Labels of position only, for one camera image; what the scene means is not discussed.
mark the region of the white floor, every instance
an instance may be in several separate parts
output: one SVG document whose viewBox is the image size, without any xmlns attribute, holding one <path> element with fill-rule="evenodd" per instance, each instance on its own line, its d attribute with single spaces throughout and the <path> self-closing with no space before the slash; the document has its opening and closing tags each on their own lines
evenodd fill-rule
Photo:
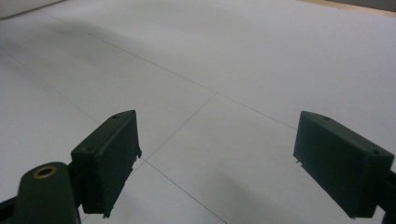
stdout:
<svg viewBox="0 0 396 224">
<path fill-rule="evenodd" d="M 349 219 L 292 152 L 308 110 L 396 153 L 395 58 L 395 18 L 294 0 L 67 0 L 0 21 L 0 200 L 135 109 L 143 160 L 110 219 L 83 223 L 380 223 Z"/>
</svg>

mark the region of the plastic part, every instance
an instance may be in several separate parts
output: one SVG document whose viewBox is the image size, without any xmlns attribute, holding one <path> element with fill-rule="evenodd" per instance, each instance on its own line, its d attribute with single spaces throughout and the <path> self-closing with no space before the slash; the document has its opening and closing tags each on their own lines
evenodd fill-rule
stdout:
<svg viewBox="0 0 396 224">
<path fill-rule="evenodd" d="M 0 203 L 0 224 L 9 224 L 14 216 L 14 207 L 17 198 L 8 199 Z"/>
<path fill-rule="evenodd" d="M 22 177 L 12 223 L 80 223 L 65 164 L 47 163 Z"/>
<path fill-rule="evenodd" d="M 382 182 L 375 194 L 378 205 L 387 212 L 384 220 L 396 223 L 396 174 L 390 172 L 386 181 Z"/>
<path fill-rule="evenodd" d="M 134 110 L 109 118 L 72 151 L 75 173 L 83 175 L 85 213 L 110 216 L 141 155 Z"/>
<path fill-rule="evenodd" d="M 294 157 L 350 217 L 372 217 L 394 156 L 342 124 L 303 111 Z"/>
</svg>

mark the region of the screw hole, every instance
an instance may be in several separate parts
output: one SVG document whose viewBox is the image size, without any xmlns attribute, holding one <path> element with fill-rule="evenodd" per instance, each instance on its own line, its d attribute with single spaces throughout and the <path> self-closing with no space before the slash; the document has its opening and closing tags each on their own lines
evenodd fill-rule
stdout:
<svg viewBox="0 0 396 224">
<path fill-rule="evenodd" d="M 46 166 L 36 170 L 35 173 L 33 174 L 33 177 L 35 179 L 44 179 L 55 173 L 56 173 L 55 166 Z"/>
</svg>

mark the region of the floor tile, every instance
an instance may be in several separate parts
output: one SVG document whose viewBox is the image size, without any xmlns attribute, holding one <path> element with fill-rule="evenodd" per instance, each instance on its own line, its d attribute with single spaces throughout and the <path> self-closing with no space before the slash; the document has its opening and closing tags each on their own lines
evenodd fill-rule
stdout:
<svg viewBox="0 0 396 224">
<path fill-rule="evenodd" d="M 144 158 L 214 94 L 38 11 L 1 22 L 0 48 L 98 123 L 135 109 Z"/>
<path fill-rule="evenodd" d="M 0 71 L 2 202 L 17 195 L 31 169 L 52 161 L 68 164 L 73 148 L 98 125 L 2 50 Z"/>
<path fill-rule="evenodd" d="M 216 96 L 148 162 L 227 223 L 378 221 L 347 217 L 296 164 L 295 135 Z"/>
<path fill-rule="evenodd" d="M 144 163 L 132 175 L 109 219 L 89 215 L 90 223 L 223 223 L 153 167 Z"/>
<path fill-rule="evenodd" d="M 290 0 L 70 0 L 43 11 L 293 128 L 311 110 L 395 144 L 394 18 Z"/>
</svg>

